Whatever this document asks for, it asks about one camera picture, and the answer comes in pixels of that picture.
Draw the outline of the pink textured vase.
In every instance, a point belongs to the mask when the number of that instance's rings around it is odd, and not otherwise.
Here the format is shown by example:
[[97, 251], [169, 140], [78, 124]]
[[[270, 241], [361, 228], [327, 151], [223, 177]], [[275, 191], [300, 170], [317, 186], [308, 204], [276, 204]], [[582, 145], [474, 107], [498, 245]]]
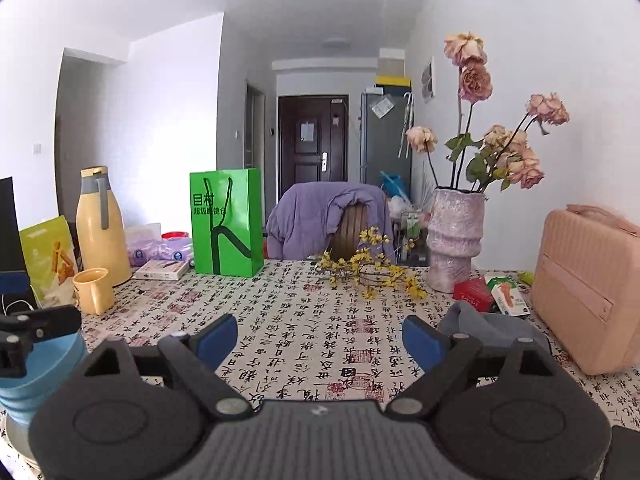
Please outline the pink textured vase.
[[482, 250], [484, 217], [483, 193], [436, 188], [426, 237], [431, 289], [451, 294], [471, 277], [472, 259]]

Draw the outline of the purple jacket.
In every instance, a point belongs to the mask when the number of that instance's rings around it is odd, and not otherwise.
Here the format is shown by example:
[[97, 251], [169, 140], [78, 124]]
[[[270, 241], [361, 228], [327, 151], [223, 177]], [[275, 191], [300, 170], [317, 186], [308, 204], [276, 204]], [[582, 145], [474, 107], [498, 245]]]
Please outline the purple jacket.
[[324, 252], [344, 210], [357, 204], [367, 208], [366, 229], [375, 226], [390, 239], [384, 254], [396, 262], [386, 195], [374, 185], [342, 181], [296, 183], [283, 194], [266, 224], [268, 257], [304, 260]]

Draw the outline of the cream plate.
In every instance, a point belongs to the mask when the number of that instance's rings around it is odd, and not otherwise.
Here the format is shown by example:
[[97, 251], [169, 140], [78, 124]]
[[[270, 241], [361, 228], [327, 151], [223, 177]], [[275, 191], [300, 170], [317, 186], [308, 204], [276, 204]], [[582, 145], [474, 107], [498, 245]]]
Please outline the cream plate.
[[6, 430], [6, 436], [8, 437], [9, 444], [14, 448], [21, 458], [35, 468], [39, 468], [35, 457], [32, 455], [28, 442], [28, 429], [21, 426], [8, 415], [4, 415], [4, 429]]

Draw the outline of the grey purple cloth pouch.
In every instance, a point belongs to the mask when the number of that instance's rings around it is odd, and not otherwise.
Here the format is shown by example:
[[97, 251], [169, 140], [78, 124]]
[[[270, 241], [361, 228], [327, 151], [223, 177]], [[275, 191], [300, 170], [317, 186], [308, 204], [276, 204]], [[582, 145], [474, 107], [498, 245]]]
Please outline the grey purple cloth pouch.
[[478, 312], [464, 300], [458, 300], [449, 307], [437, 329], [446, 336], [468, 334], [491, 347], [509, 348], [514, 341], [529, 338], [551, 352], [547, 336], [528, 321], [500, 313]]

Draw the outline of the yellow mug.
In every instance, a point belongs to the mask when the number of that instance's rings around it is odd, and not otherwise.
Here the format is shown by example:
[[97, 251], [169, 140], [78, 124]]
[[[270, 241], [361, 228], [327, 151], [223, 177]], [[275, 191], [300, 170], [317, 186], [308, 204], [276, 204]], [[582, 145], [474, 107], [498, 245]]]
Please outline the yellow mug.
[[73, 277], [74, 291], [83, 314], [102, 315], [115, 305], [110, 272], [92, 268]]

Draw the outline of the blue bowl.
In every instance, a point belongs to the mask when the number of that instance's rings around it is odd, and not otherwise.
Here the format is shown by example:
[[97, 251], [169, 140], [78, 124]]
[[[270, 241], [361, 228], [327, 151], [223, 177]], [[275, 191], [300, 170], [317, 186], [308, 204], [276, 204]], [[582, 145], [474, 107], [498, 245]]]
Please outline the blue bowl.
[[27, 375], [1, 379], [1, 405], [14, 422], [28, 427], [40, 406], [86, 356], [81, 332], [38, 342], [27, 359]]

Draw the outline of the green white snack pack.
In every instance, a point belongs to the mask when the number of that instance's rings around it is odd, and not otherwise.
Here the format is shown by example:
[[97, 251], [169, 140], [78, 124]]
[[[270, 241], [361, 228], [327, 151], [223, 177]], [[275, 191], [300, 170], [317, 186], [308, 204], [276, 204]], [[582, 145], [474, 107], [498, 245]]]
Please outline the green white snack pack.
[[528, 304], [513, 278], [506, 274], [487, 273], [485, 283], [503, 315], [512, 318], [527, 318], [530, 315]]

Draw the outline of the dried pink roses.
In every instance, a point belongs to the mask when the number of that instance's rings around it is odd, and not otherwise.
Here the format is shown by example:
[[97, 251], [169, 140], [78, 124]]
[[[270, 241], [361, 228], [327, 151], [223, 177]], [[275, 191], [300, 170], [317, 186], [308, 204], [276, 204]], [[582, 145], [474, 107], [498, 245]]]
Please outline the dried pink roses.
[[525, 103], [515, 127], [493, 124], [472, 131], [475, 109], [494, 93], [485, 43], [472, 32], [457, 32], [444, 40], [446, 59], [456, 69], [456, 131], [439, 143], [433, 129], [409, 120], [406, 150], [413, 154], [412, 186], [417, 190], [448, 190], [484, 194], [498, 183], [529, 190], [544, 180], [539, 156], [530, 146], [528, 130], [537, 126], [544, 136], [551, 127], [570, 122], [570, 112], [555, 92], [534, 93]]

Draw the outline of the black phone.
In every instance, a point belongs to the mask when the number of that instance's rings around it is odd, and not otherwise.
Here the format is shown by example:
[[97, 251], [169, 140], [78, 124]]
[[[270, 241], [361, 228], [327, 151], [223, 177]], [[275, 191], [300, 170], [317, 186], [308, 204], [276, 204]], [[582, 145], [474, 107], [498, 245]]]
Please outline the black phone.
[[640, 480], [640, 432], [614, 426], [601, 480]]

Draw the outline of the white book box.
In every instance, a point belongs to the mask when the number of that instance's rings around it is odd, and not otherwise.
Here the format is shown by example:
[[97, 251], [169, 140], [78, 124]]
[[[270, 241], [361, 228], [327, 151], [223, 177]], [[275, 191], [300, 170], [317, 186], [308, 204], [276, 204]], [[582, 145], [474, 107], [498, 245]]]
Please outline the white book box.
[[134, 272], [135, 280], [179, 281], [190, 269], [190, 264], [181, 260], [149, 260]]

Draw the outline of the green paper shopping bag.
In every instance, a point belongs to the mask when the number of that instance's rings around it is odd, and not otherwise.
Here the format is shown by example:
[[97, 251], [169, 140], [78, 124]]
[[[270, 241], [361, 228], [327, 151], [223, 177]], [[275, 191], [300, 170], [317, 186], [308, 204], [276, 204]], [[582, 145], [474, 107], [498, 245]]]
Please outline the green paper shopping bag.
[[251, 278], [262, 268], [259, 169], [192, 172], [190, 205], [196, 272]]

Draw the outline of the yellow box on fridge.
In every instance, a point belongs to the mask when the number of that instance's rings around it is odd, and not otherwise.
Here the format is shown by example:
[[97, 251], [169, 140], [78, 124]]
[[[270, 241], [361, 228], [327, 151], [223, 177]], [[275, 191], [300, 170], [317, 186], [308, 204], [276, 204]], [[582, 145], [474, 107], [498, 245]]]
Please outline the yellow box on fridge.
[[410, 88], [411, 79], [401, 76], [377, 76], [375, 78], [375, 84], [378, 87]]

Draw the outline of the purple tissue pack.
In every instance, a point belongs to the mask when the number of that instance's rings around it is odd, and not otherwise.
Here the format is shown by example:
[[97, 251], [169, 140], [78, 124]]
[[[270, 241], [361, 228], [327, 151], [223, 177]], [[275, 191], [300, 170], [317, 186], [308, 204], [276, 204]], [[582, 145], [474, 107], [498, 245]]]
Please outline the purple tissue pack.
[[192, 238], [187, 232], [160, 232], [159, 223], [132, 226], [125, 230], [130, 266], [137, 268], [150, 260], [193, 262]]

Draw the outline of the pink small suitcase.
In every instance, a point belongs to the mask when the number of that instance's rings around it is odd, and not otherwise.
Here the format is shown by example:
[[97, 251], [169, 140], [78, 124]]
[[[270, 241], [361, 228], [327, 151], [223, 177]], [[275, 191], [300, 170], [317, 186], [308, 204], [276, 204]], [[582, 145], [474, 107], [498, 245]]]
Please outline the pink small suitcase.
[[639, 364], [639, 227], [569, 204], [544, 222], [533, 309], [586, 375]]

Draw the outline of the yellow snack package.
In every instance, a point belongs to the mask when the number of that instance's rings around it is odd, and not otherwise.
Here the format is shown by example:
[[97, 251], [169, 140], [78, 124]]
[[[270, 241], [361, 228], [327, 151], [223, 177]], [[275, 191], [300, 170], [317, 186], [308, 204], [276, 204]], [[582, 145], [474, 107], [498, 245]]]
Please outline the yellow snack package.
[[78, 272], [70, 228], [63, 216], [21, 230], [30, 284], [43, 307], [76, 304], [73, 277]]

